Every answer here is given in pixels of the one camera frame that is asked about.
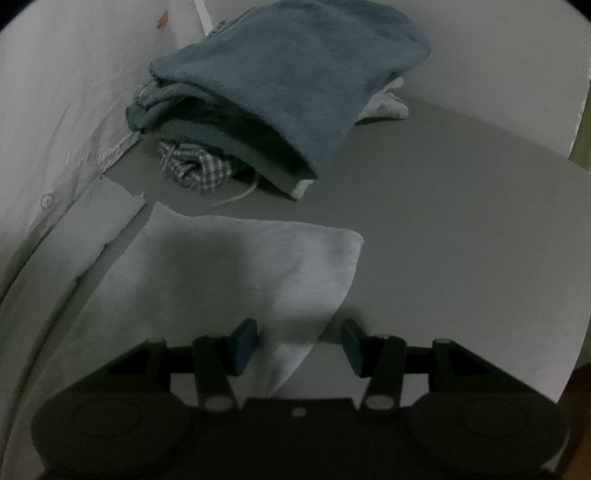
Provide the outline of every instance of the plaid fabric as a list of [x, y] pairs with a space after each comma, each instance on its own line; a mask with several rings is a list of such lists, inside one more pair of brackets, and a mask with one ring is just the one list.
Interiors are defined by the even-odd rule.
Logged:
[[197, 144], [161, 140], [157, 150], [162, 171], [181, 186], [199, 193], [214, 192], [244, 167], [233, 155], [216, 155]]

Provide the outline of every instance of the blue cloth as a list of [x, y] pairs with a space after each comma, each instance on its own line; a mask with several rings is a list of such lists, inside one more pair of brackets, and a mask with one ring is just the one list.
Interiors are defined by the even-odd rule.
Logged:
[[128, 122], [219, 147], [286, 190], [273, 177], [316, 178], [371, 96], [429, 51], [392, 7], [285, 0], [155, 60], [154, 81], [128, 107]]

